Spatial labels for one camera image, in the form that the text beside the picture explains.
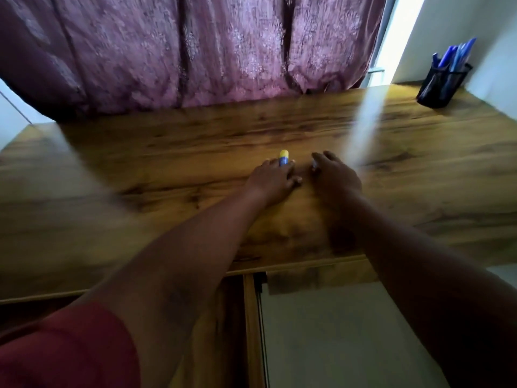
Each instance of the purple curtain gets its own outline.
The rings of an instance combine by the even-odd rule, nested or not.
[[[56,120],[338,91],[385,0],[0,0],[0,77]]]

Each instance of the glue stick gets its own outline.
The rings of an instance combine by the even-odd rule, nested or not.
[[[280,155],[278,156],[280,166],[284,166],[289,162],[289,151],[286,149],[281,150]]]

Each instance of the red sleeve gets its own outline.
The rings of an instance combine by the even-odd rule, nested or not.
[[[0,337],[1,387],[140,386],[126,327],[98,304],[66,307]]]

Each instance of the pen holder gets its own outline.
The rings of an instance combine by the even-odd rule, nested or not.
[[[470,64],[465,64],[462,72],[450,72],[431,67],[418,92],[417,102],[431,109],[444,108],[471,70]]]

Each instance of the desk surface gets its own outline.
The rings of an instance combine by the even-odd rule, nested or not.
[[[444,110],[416,93],[392,85],[29,126],[0,153],[0,300],[90,288],[283,148],[307,177],[310,152],[331,149],[391,216],[485,265],[517,261],[517,123],[464,91]],[[363,258],[305,182],[258,219],[229,273]]]

